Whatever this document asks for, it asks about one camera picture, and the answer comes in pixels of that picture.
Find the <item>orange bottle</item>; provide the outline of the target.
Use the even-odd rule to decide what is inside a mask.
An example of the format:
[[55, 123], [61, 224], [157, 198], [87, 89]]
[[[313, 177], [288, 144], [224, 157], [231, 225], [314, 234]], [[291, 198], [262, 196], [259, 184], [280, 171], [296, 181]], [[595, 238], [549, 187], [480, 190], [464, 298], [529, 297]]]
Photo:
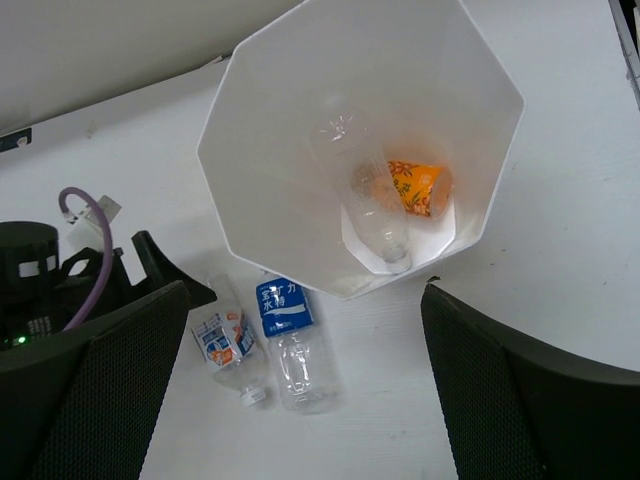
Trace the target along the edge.
[[447, 210], [453, 180], [442, 165], [418, 164], [405, 160], [388, 160], [389, 175], [377, 175], [369, 192], [387, 209], [402, 204], [411, 215], [438, 220]]

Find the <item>clear bottle orange-blue label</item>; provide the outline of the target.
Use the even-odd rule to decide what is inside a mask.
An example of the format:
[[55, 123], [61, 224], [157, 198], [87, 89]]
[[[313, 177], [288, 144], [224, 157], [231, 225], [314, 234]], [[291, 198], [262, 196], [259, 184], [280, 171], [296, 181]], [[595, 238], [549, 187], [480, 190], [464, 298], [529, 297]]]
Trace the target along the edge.
[[256, 407], [268, 397], [265, 354], [229, 276], [213, 276], [208, 286], [217, 299], [195, 310], [190, 331], [212, 380]]

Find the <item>blue corner label left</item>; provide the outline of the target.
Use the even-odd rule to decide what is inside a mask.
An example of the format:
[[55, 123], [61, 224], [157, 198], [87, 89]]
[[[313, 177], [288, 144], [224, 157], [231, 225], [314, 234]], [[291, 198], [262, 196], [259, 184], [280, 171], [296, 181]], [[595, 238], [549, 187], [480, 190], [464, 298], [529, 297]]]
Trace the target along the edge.
[[21, 148], [32, 142], [32, 128], [25, 128], [0, 137], [0, 152]]

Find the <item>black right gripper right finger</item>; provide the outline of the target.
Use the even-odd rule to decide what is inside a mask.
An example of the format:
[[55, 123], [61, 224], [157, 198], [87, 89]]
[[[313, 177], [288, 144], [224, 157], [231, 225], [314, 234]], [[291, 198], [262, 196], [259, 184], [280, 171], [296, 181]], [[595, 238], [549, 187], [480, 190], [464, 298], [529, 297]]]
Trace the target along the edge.
[[551, 346], [433, 283], [421, 318], [459, 478], [638, 478], [638, 372]]

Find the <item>white octagonal bin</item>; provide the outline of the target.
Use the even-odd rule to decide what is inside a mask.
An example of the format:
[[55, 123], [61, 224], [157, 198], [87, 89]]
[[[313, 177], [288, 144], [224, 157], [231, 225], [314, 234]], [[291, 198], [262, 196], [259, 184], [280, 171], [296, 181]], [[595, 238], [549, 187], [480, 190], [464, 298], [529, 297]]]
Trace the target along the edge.
[[306, 1], [235, 49], [198, 156], [229, 251], [351, 299], [389, 284], [315, 160], [323, 104], [363, 111], [392, 159], [443, 165], [439, 220], [409, 219], [411, 273], [481, 238], [524, 100], [459, 1]]

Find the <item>clear bottle blue label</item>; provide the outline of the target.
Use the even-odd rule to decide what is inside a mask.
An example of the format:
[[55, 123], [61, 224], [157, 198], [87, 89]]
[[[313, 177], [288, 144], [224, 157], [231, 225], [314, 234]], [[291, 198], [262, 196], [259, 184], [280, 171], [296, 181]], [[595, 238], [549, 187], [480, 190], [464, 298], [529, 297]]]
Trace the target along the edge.
[[339, 398], [338, 377], [304, 288], [265, 272], [255, 295], [283, 407], [306, 415], [332, 410]]

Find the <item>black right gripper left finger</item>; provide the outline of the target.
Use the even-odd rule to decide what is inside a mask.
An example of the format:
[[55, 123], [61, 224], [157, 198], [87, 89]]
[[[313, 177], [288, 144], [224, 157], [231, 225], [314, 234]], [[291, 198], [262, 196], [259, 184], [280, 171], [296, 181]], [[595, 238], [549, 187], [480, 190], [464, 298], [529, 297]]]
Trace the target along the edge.
[[188, 312], [174, 282], [2, 352], [2, 478], [138, 478]]

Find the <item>clear crushed unlabelled bottle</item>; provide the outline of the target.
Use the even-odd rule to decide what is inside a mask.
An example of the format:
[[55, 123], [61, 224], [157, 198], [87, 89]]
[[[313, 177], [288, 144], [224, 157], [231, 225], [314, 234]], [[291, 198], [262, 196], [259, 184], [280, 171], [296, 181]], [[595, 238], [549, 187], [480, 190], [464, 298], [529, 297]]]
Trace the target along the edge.
[[357, 238], [390, 274], [409, 270], [407, 215], [366, 114], [347, 101], [327, 100], [319, 108], [309, 142]]

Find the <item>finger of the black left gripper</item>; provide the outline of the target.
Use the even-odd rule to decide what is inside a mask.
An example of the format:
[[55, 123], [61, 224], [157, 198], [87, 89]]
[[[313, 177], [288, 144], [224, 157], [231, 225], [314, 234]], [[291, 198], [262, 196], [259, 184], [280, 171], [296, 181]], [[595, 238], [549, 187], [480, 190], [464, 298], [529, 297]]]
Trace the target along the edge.
[[132, 243], [146, 277], [133, 286], [138, 297], [150, 294], [174, 282], [187, 289], [190, 308], [199, 308], [217, 300], [214, 290], [193, 279], [178, 268], [158, 247], [151, 234], [144, 230], [132, 237]]

